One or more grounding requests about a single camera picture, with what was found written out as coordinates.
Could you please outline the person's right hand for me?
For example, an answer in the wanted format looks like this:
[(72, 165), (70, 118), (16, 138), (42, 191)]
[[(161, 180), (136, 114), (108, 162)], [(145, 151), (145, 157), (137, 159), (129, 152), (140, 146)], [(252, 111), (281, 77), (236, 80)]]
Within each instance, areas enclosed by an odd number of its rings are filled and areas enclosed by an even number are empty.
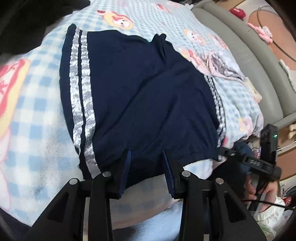
[[(244, 184), (244, 197), (243, 200), (256, 200), (256, 188), (252, 185), (252, 178), (247, 175), (246, 181)], [(267, 186), (261, 189), (258, 194), (265, 194), (266, 202), (274, 203), (276, 201), (277, 193), (278, 193), (278, 183), (277, 182), (269, 182)]]

